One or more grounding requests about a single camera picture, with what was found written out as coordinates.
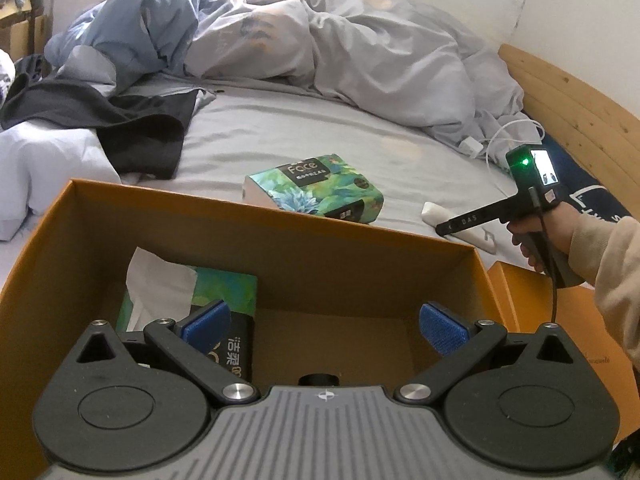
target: cardboard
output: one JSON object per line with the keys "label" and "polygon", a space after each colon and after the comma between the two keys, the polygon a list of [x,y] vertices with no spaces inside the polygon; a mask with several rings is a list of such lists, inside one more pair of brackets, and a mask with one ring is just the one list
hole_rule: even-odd
{"label": "cardboard", "polygon": [[[510,332],[535,332],[551,318],[551,280],[503,262],[489,269],[498,299],[498,316]],[[556,321],[585,355],[620,410],[616,441],[640,428],[640,397],[633,366],[613,341],[593,303],[593,291],[583,286],[558,290]]]}
{"label": "cardboard", "polygon": [[[49,39],[47,17],[37,16],[35,20],[35,53],[44,52],[44,46]],[[0,28],[0,48],[4,50],[13,61],[29,53],[29,20],[23,20],[10,27]]]}
{"label": "cardboard", "polygon": [[352,222],[139,187],[72,181],[0,295],[0,478],[46,467],[31,410],[92,319],[115,323],[137,246],[258,278],[254,383],[325,372],[389,390],[433,364],[418,311],[469,320],[497,302],[474,248]]}

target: green tissue box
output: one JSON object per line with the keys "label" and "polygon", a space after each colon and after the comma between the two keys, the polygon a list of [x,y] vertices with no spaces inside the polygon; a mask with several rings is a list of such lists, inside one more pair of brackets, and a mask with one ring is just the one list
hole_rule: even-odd
{"label": "green tissue box", "polygon": [[340,220],[373,222],[382,193],[339,156],[322,155],[249,175],[245,203]]}
{"label": "green tissue box", "polygon": [[[250,274],[205,267],[191,267],[191,269],[196,271],[197,279],[191,299],[190,314],[219,300],[225,301],[231,311],[229,332],[226,338],[209,352],[209,358],[237,376],[250,381],[257,278]],[[118,332],[130,329],[132,310],[133,303],[127,291],[116,322]]]}

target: metal screw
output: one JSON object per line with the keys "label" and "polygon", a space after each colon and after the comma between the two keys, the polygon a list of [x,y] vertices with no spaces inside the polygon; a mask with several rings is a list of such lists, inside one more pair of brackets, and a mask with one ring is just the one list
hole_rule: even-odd
{"label": "metal screw", "polygon": [[227,399],[245,400],[254,394],[254,388],[246,383],[233,383],[222,388],[222,394]]}
{"label": "metal screw", "polygon": [[408,400],[423,400],[431,395],[431,388],[424,384],[405,384],[400,388],[400,395]]}

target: navy blue pillow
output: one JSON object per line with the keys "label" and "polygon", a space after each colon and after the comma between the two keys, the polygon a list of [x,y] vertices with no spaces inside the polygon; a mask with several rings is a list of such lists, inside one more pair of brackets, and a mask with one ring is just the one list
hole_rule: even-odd
{"label": "navy blue pillow", "polygon": [[618,222],[623,216],[631,216],[609,190],[578,166],[571,155],[549,134],[542,140],[542,145],[549,152],[558,179],[569,190],[569,203],[578,211],[610,222]]}

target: blue gripper pad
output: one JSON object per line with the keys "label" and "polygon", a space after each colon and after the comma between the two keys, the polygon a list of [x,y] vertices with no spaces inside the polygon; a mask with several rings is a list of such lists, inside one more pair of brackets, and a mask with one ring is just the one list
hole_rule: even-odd
{"label": "blue gripper pad", "polygon": [[231,311],[224,301],[215,301],[175,324],[174,333],[196,350],[208,354],[222,341],[231,326]]}
{"label": "blue gripper pad", "polygon": [[445,356],[469,341],[466,327],[442,312],[437,303],[425,303],[420,309],[420,333],[440,355]]}

